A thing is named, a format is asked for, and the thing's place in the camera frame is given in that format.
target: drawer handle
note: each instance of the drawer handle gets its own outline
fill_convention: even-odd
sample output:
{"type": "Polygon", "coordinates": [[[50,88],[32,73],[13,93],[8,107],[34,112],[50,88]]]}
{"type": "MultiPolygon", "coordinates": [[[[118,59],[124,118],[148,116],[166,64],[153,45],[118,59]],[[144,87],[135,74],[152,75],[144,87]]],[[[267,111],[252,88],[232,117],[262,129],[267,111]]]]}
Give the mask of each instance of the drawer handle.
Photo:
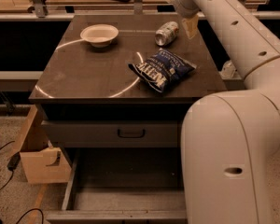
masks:
{"type": "Polygon", "coordinates": [[[146,135],[146,130],[141,132],[124,132],[121,129],[118,129],[119,138],[143,138],[146,135]]]}

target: drawer front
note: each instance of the drawer front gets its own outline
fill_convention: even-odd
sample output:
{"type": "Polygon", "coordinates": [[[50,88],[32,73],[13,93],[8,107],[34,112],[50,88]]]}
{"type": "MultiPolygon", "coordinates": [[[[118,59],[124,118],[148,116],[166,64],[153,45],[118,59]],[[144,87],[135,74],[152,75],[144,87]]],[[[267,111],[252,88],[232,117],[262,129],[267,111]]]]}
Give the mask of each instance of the drawer front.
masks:
{"type": "Polygon", "coordinates": [[[186,214],[182,217],[138,217],[137,214],[120,214],[112,212],[103,212],[101,215],[80,212],[80,211],[62,211],[50,212],[47,221],[51,224],[188,224],[186,214]]]}
{"type": "Polygon", "coordinates": [[[64,147],[177,147],[177,121],[43,121],[64,147]]]}

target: dark table top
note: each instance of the dark table top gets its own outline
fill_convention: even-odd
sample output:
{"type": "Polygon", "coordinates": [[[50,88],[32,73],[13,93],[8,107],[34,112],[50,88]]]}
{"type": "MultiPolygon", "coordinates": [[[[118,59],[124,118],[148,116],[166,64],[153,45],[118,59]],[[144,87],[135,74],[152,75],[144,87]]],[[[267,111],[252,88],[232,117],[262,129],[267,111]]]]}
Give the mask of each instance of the dark table top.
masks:
{"type": "Polygon", "coordinates": [[[189,40],[176,14],[76,15],[30,101],[34,104],[183,103],[225,90],[200,33],[189,40]],[[128,63],[139,63],[140,56],[145,59],[158,51],[155,32],[168,21],[177,21],[180,31],[165,49],[197,64],[197,69],[160,94],[137,79],[128,63]],[[118,37],[103,49],[96,49],[80,38],[84,28],[99,23],[119,29],[118,37]]]}

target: cardboard box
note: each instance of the cardboard box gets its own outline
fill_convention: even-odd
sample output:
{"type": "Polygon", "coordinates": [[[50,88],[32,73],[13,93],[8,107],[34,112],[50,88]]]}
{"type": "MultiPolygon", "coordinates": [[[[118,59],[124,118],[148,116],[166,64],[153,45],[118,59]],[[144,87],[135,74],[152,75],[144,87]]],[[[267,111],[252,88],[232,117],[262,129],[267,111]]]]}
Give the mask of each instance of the cardboard box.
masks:
{"type": "Polygon", "coordinates": [[[68,182],[71,166],[58,147],[48,147],[48,138],[40,124],[42,116],[32,105],[13,145],[10,157],[20,152],[28,183],[68,182]]]}

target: silver can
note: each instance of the silver can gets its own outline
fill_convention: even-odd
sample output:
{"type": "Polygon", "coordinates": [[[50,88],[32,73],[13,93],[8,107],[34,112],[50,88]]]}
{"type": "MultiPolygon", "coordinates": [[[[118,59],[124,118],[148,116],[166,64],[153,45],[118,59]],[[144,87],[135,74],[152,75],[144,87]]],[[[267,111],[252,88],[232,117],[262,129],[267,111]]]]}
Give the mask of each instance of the silver can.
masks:
{"type": "Polygon", "coordinates": [[[178,34],[179,28],[175,21],[169,21],[161,26],[155,35],[156,43],[159,46],[166,46],[167,44],[173,42],[178,34]]]}

